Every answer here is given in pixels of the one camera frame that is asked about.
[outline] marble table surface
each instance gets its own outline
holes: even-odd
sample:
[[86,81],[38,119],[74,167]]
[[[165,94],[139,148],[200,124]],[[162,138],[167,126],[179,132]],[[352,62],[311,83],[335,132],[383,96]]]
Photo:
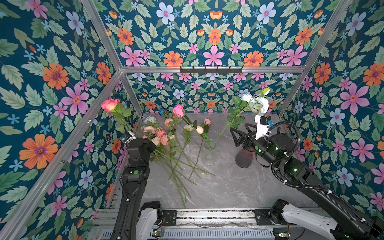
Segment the marble table surface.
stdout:
[[[160,126],[164,127],[165,118],[158,114],[145,114],[155,116]],[[254,123],[254,114],[244,114],[245,121]],[[205,118],[212,121],[207,136],[216,139],[227,123],[226,114],[188,114],[193,121],[200,124]],[[276,114],[272,120],[280,121]],[[244,125],[239,127],[246,131]],[[204,151],[200,152],[199,145],[201,137],[194,132],[193,141],[186,148],[185,152],[191,160],[197,160],[197,165],[217,176],[202,174],[199,179],[192,174],[191,180],[197,185],[184,181],[190,197],[187,197],[187,208],[243,208],[243,207],[271,207],[277,199],[283,199],[297,207],[317,207],[317,205],[306,195],[296,189],[287,187],[279,182],[271,173],[270,168],[260,166],[255,159],[248,168],[240,168],[235,162],[235,156],[241,147],[235,147],[234,141],[227,129],[221,136],[218,146],[215,148],[216,163],[207,166],[203,163]],[[163,208],[183,208],[182,201],[176,185],[168,180],[170,171],[158,162],[150,163],[151,173],[147,187],[142,198],[142,203],[149,201],[160,201]],[[186,167],[182,172],[190,176],[191,170]]]

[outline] white flower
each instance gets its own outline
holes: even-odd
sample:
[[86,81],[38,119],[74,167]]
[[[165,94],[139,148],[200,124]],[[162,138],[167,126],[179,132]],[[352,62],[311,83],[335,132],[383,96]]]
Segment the white flower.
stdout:
[[239,98],[241,98],[243,95],[249,94],[248,89],[240,90],[239,92]]
[[260,14],[257,16],[257,21],[263,21],[263,24],[269,23],[269,18],[276,15],[276,10],[273,9],[275,4],[273,2],[268,3],[268,6],[263,4],[260,7]]
[[295,109],[296,109],[296,113],[302,113],[303,112],[303,107],[304,107],[304,103],[298,101],[296,106],[295,106]]
[[207,73],[205,76],[209,78],[209,80],[213,81],[218,77],[218,73]]
[[241,100],[246,101],[248,103],[251,101],[251,99],[252,99],[252,95],[250,93],[247,93],[241,96]]
[[340,108],[336,108],[335,111],[332,111],[329,113],[329,116],[332,118],[331,119],[331,124],[335,124],[337,123],[337,125],[341,125],[343,124],[343,121],[342,119],[345,118],[345,113],[341,113],[341,109]]
[[79,15],[77,15],[76,12],[72,12],[71,14],[69,11],[66,11],[65,15],[67,15],[67,18],[69,19],[68,26],[70,27],[70,29],[76,29],[77,34],[81,36],[81,30],[84,29],[84,25],[82,22],[79,21]]
[[265,114],[268,111],[269,102],[268,102],[268,100],[265,97],[255,98],[255,103],[263,105],[263,107],[258,112],[259,114]]
[[336,174],[339,176],[338,181],[340,184],[345,183],[347,187],[352,186],[351,180],[353,180],[353,175],[352,173],[348,173],[348,170],[345,167],[343,167],[341,171],[337,170]]
[[175,20],[175,16],[171,14],[173,12],[173,7],[171,5],[168,5],[166,7],[165,3],[161,2],[159,3],[160,10],[156,11],[156,15],[159,18],[163,18],[163,24],[168,25],[168,20],[173,22]]
[[140,82],[145,78],[145,75],[142,73],[134,73],[132,74],[132,77],[137,78]]
[[365,12],[362,14],[356,13],[355,15],[352,16],[352,22],[347,24],[347,27],[345,30],[349,30],[348,36],[352,36],[355,33],[355,30],[360,30],[364,26],[363,19],[367,16]]
[[280,78],[283,79],[283,81],[286,81],[287,78],[291,78],[293,76],[293,73],[282,73],[279,75]]
[[155,117],[147,117],[144,120],[144,124],[147,124],[148,121],[150,121],[151,123],[156,123],[156,118]]
[[81,173],[81,179],[79,181],[79,186],[83,186],[84,189],[86,189],[88,187],[88,184],[90,182],[93,182],[93,177],[91,176],[92,174],[92,170],[88,170],[87,172],[83,171]]
[[187,130],[188,132],[192,132],[195,128],[192,127],[191,125],[186,124],[186,125],[184,126],[184,129]]
[[184,91],[176,89],[175,92],[173,93],[173,96],[176,96],[177,99],[183,98]]

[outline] glass vase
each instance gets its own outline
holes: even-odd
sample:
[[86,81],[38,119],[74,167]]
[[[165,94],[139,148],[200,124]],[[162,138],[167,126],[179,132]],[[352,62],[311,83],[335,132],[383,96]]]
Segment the glass vase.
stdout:
[[203,157],[202,157],[202,162],[207,165],[211,166],[216,163],[216,154],[215,152],[217,151],[217,144],[215,143],[215,140],[210,139],[211,145],[209,146],[206,141],[204,141],[204,148],[202,149],[203,151]]

